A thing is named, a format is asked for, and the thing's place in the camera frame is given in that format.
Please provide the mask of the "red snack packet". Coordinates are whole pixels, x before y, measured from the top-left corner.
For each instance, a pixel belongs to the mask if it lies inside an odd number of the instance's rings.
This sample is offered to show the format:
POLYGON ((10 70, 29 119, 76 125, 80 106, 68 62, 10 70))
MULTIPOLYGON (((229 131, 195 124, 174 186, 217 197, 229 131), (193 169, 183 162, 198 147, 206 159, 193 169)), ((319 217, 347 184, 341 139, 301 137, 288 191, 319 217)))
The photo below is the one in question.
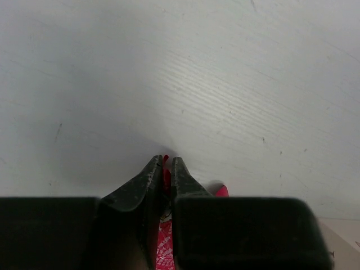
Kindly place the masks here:
POLYGON ((172 236, 172 211, 170 203, 170 184, 171 172, 166 165, 168 155, 163 157, 163 196, 166 202, 163 215, 160 217, 157 253, 156 253, 156 269, 175 269, 173 258, 173 236, 172 236))

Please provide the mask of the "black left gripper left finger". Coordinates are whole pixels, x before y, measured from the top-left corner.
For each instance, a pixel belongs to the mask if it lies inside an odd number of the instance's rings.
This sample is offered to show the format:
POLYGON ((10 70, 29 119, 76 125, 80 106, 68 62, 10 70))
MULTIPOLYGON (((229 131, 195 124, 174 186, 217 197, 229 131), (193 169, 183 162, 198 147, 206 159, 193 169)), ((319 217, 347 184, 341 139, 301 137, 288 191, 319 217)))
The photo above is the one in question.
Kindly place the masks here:
POLYGON ((154 269, 163 158, 105 197, 1 198, 2 269, 154 269))

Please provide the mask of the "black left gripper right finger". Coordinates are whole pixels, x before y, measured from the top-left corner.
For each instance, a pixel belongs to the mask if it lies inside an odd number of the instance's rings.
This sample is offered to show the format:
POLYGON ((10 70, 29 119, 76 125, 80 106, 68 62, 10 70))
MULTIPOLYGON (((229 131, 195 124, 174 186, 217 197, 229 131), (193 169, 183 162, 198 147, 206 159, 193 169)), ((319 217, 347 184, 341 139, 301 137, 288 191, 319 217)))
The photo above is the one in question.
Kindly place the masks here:
POLYGON ((331 269, 309 206, 286 197, 217 197, 172 161, 177 269, 331 269))

